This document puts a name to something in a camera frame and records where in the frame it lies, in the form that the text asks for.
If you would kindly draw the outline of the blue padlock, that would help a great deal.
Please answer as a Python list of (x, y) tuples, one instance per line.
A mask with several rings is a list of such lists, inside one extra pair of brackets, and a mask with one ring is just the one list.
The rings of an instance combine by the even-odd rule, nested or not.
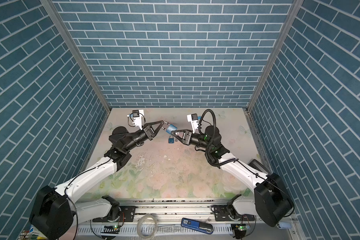
[(164, 121), (163, 130), (165, 130), (168, 134), (172, 134), (173, 131), (176, 131), (178, 128), (168, 122)]
[(173, 136), (170, 136), (168, 139), (168, 143), (169, 144), (174, 144), (175, 143), (175, 138)]

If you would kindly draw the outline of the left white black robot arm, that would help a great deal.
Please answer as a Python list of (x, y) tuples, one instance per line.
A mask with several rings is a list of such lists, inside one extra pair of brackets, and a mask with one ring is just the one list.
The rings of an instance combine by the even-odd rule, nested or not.
[(89, 220), (104, 218), (109, 222), (119, 221), (120, 204), (110, 196), (77, 204), (77, 201), (92, 187), (123, 168), (130, 158), (131, 150), (152, 140), (164, 121), (144, 124), (130, 133), (125, 127), (117, 127), (109, 136), (111, 148), (89, 169), (56, 187), (41, 188), (29, 218), (30, 223), (47, 239), (57, 240), (71, 227)]

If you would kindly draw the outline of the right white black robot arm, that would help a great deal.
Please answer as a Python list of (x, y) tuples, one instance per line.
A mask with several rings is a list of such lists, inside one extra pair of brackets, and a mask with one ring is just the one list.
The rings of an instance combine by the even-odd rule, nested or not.
[(219, 129), (208, 126), (204, 134), (173, 130), (171, 135), (184, 145), (203, 148), (207, 162), (233, 175), (254, 193), (256, 215), (268, 226), (276, 226), (295, 209), (281, 177), (256, 170), (235, 157), (222, 143)]

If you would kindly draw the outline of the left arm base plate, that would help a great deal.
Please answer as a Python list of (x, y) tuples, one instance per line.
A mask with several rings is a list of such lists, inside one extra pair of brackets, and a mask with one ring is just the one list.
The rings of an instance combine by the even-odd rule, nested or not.
[(93, 222), (95, 223), (131, 223), (134, 221), (136, 213), (136, 207), (135, 206), (121, 206), (119, 207), (119, 210), (117, 211), (116, 215), (111, 212), (107, 216), (103, 218), (95, 218), (93, 219)]

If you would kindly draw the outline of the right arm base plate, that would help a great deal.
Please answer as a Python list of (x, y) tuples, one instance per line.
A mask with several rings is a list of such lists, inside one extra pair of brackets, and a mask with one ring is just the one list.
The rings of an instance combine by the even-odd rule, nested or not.
[(212, 205), (210, 206), (216, 222), (227, 222), (227, 221), (249, 221), (255, 220), (254, 215), (240, 215), (232, 206), (228, 205)]

